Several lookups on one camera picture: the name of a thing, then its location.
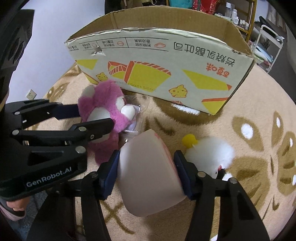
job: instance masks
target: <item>human hand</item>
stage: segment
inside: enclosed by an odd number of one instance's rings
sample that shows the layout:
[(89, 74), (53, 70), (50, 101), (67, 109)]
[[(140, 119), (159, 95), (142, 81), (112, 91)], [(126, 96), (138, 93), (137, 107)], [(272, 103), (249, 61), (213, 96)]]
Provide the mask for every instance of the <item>human hand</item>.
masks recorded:
[(12, 208), (14, 211), (24, 211), (27, 207), (27, 205), (30, 202), (30, 197), (26, 197), (20, 200), (16, 200), (13, 202), (7, 201), (7, 206)]

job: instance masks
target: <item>stuffed animal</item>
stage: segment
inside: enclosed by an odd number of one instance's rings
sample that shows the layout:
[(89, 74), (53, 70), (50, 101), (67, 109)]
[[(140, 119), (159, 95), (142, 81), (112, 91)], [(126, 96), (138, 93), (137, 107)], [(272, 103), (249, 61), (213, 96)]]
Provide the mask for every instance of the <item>stuffed animal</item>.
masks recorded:
[(110, 134), (89, 143), (98, 164), (108, 161), (112, 152), (118, 149), (118, 133), (123, 131), (135, 116), (134, 107), (126, 105), (120, 87), (114, 81), (107, 80), (96, 87), (86, 87), (78, 99), (78, 109), (83, 122), (106, 118), (114, 121), (114, 129)]
[(197, 141), (194, 135), (188, 134), (183, 137), (182, 144), (187, 147), (184, 154), (186, 160), (212, 178), (217, 178), (218, 171), (228, 168), (234, 158), (233, 147), (217, 137), (205, 137)]

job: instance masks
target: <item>yellow cartoon cat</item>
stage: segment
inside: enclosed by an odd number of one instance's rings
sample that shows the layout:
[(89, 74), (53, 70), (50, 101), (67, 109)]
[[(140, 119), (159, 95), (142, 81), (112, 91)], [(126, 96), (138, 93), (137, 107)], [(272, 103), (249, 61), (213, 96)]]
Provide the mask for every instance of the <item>yellow cartoon cat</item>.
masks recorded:
[(176, 98), (186, 98), (187, 95), (187, 89), (184, 87), (184, 85), (179, 85), (175, 88), (171, 88), (169, 92), (173, 97)]
[(101, 73), (97, 74), (96, 77), (97, 77), (100, 81), (106, 81), (106, 80), (108, 80), (108, 76), (105, 75), (104, 72), (101, 72)]

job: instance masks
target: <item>pink plush toy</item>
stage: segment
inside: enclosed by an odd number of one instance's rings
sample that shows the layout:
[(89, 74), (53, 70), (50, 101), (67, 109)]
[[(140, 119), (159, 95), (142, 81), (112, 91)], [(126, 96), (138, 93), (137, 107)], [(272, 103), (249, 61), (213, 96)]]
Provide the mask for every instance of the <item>pink plush toy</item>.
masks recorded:
[(89, 143), (98, 164), (108, 161), (112, 152), (118, 149), (118, 133), (123, 131), (135, 116), (134, 107), (125, 105), (120, 87), (114, 81), (107, 80), (96, 87), (86, 87), (78, 99), (78, 109), (83, 122), (106, 118), (114, 121), (114, 129), (110, 134)]

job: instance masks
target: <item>white bottle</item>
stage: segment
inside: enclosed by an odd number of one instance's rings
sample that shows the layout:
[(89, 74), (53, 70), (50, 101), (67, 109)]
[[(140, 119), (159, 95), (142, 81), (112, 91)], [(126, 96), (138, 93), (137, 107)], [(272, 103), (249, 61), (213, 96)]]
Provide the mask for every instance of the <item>white bottle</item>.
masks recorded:
[(239, 23), (239, 17), (236, 17), (233, 23), (237, 25)]
[(231, 17), (231, 3), (229, 2), (226, 3), (225, 17)]
[(233, 9), (232, 14), (231, 14), (231, 19), (232, 19), (233, 22), (236, 19), (236, 17), (237, 17), (237, 10)]

